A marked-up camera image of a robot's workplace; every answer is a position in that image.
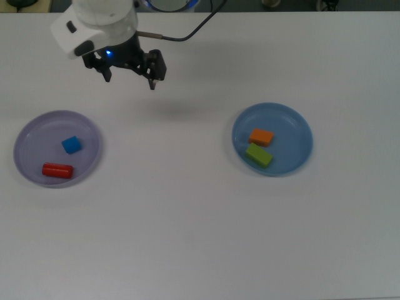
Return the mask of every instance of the blue cube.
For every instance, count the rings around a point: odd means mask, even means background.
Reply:
[[[68,154],[75,153],[76,151],[82,149],[81,143],[78,141],[78,138],[76,136],[70,137],[69,139],[62,141],[61,144]]]

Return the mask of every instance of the orange block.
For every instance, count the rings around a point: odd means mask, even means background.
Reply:
[[[274,133],[271,131],[266,131],[262,129],[253,129],[249,137],[249,143],[254,143],[257,146],[268,147]]]

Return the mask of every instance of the red cylinder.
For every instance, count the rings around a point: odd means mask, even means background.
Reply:
[[[49,177],[70,179],[73,175],[74,168],[67,164],[52,164],[46,162],[42,167],[42,174]]]

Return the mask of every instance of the white table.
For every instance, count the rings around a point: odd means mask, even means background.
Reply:
[[[0,15],[0,299],[308,300],[400,295],[400,14],[218,14],[160,49],[155,91],[68,60],[57,15]],[[204,14],[141,14],[183,36]],[[291,106],[314,134],[296,174],[259,176],[231,146],[237,115]],[[13,144],[57,109],[91,118],[85,181],[26,181]]]

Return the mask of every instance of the purple plate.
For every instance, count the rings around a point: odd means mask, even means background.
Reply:
[[[76,136],[82,149],[67,154],[61,142]],[[46,188],[65,188],[82,181],[100,158],[100,133],[87,117],[73,111],[52,111],[29,122],[14,145],[14,162],[29,181]],[[74,167],[71,179],[42,175],[44,163]]]

